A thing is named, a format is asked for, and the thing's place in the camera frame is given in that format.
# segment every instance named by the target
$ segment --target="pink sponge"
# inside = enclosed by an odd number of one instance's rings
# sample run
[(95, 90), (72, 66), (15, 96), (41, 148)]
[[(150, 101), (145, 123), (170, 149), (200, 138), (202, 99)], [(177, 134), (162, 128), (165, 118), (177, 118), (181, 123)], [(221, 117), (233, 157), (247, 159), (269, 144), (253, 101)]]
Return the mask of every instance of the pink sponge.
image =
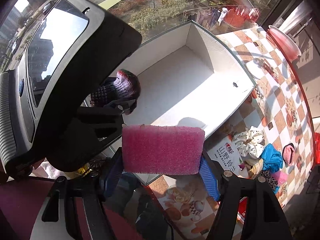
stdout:
[(149, 174), (196, 174), (203, 143), (201, 128), (126, 126), (122, 129), (124, 170)]

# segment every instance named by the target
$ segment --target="bowl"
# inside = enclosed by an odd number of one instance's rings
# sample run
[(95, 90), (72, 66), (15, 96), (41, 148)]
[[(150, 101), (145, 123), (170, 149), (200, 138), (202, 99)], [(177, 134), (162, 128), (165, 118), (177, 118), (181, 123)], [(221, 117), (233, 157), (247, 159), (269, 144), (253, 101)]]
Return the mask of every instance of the bowl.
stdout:
[(290, 62), (301, 56), (301, 51), (299, 47), (294, 43), (294, 41), (285, 33), (283, 33), (278, 28), (269, 25), (269, 34), (275, 38), (280, 47), (283, 49), (285, 55)]

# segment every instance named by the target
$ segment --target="white cardboard box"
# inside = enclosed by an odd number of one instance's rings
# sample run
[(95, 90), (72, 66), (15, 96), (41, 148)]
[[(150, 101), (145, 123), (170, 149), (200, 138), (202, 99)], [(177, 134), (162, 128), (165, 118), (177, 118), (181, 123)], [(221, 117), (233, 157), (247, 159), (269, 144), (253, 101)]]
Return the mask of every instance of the white cardboard box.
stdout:
[(207, 151), (210, 159), (218, 161), (224, 170), (232, 171), (237, 176), (249, 178), (248, 171), (244, 167), (242, 158), (229, 135), (214, 133), (204, 142), (204, 149)]

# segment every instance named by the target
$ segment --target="checkered tablecloth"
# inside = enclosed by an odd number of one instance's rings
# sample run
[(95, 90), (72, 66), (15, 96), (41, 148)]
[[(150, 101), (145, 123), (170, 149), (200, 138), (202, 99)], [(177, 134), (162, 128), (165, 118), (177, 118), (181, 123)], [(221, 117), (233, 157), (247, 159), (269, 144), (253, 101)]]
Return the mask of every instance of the checkered tablecloth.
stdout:
[[(257, 87), (235, 113), (219, 128), (234, 135), (251, 126), (265, 133), (264, 145), (272, 143), (282, 152), (293, 143), (294, 165), (284, 165), (288, 180), (276, 194), (284, 207), (305, 181), (313, 163), (313, 140), (306, 102), (283, 54), (261, 28), (218, 35), (244, 63)], [(205, 240), (215, 219), (218, 203), (208, 196), (201, 177), (165, 176), (150, 183), (150, 195), (184, 239)], [(240, 239), (237, 221), (233, 240)]]
[(311, 125), (302, 88), (283, 54), (261, 27), (217, 37), (244, 63), (257, 83), (253, 93), (220, 131), (237, 133), (255, 126), (264, 131), (265, 145), (272, 143), (280, 152), (287, 144), (294, 144), (294, 165), (282, 168), (288, 174), (288, 181), (277, 193), (284, 207), (313, 164)]

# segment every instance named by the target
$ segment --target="screw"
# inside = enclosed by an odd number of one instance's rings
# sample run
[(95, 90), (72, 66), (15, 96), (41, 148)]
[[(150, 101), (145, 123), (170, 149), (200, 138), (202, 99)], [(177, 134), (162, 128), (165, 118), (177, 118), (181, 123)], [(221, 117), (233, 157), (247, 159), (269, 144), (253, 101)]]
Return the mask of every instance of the screw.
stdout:
[(96, 171), (96, 170), (91, 171), (91, 172), (89, 173), (89, 175), (90, 175), (91, 177), (95, 177), (95, 176), (97, 176), (98, 174), (99, 174), (99, 171)]
[(231, 171), (224, 171), (223, 175), (226, 177), (231, 177), (232, 176), (232, 172)]
[(57, 178), (57, 182), (63, 182), (65, 179), (66, 179), (65, 176), (59, 176), (59, 177)]
[(259, 176), (259, 177), (258, 177), (258, 181), (260, 181), (260, 182), (265, 182), (265, 181), (266, 181), (266, 178), (263, 177), (263, 176)]

